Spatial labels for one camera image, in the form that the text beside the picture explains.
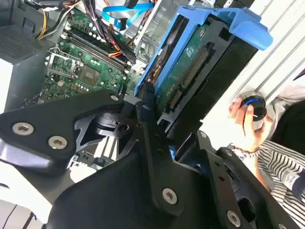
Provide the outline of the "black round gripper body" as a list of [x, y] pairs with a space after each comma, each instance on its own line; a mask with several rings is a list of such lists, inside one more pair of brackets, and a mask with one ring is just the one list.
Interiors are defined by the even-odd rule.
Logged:
[[158, 169], [164, 188], [177, 195], [182, 208], [175, 215], [156, 208], [151, 200], [147, 170], [136, 154], [108, 165], [69, 187], [55, 201], [49, 229], [221, 229], [209, 181], [176, 162]]

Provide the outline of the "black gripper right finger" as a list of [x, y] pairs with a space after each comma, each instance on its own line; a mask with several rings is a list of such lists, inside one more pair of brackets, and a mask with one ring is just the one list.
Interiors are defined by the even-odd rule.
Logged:
[[212, 153], [204, 146], [211, 143], [205, 133], [197, 131], [196, 165], [209, 180], [204, 198], [210, 203], [204, 214], [213, 229], [296, 229], [297, 224], [276, 202], [245, 164], [221, 147]]

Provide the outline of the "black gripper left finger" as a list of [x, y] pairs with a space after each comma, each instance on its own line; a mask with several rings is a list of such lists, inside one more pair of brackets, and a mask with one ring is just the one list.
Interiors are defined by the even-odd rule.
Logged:
[[101, 118], [110, 114], [116, 122], [127, 125], [122, 135], [126, 145], [119, 154], [138, 155], [147, 170], [153, 205], [167, 214], [182, 210], [171, 188], [160, 187], [158, 169], [174, 162], [163, 130], [156, 122], [155, 111], [146, 101], [129, 104], [110, 90], [9, 111], [0, 116], [2, 161], [34, 171], [45, 178], [67, 171], [74, 154], [83, 146], [103, 138], [97, 132]]

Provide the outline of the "person's bare hand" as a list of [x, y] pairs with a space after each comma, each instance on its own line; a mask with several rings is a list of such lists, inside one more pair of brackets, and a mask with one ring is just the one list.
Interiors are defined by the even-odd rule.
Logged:
[[235, 147], [254, 153], [270, 134], [273, 120], [269, 116], [263, 118], [262, 126], [254, 128], [254, 107], [242, 105], [242, 99], [237, 97], [229, 107], [228, 119], [233, 125]]

